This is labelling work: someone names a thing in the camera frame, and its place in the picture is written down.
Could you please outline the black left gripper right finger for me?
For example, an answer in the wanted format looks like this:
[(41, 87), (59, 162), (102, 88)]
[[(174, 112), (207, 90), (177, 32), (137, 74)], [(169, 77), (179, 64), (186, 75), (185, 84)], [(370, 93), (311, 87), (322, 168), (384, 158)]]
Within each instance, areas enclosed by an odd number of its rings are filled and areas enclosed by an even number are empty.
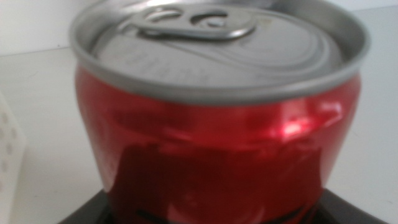
[(313, 224), (387, 224), (325, 189), (313, 216)]

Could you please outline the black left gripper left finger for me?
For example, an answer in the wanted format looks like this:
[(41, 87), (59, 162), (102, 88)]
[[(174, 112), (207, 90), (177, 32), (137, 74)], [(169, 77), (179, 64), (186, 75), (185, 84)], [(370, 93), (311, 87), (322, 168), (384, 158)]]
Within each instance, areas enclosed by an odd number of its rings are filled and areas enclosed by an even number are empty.
[(113, 224), (106, 194), (100, 190), (59, 224)]

